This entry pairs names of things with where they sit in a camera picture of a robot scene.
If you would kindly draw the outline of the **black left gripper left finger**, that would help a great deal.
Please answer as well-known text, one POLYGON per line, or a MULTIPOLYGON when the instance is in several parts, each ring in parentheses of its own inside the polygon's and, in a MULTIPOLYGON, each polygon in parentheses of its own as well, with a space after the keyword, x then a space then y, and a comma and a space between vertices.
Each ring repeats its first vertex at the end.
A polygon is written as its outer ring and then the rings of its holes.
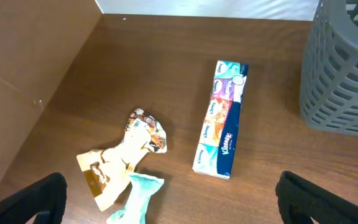
POLYGON ((0 223, 60 224, 65 213, 67 182, 59 172, 27 186, 0 201, 0 223))

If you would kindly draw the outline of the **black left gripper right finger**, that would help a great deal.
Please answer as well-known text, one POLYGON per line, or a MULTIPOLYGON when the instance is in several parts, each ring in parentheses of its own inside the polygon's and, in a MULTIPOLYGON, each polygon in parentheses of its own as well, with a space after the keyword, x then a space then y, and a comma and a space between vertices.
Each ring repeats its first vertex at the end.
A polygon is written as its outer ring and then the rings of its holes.
POLYGON ((358 223, 358 206, 290 171, 276 185, 278 209, 284 223, 358 223))

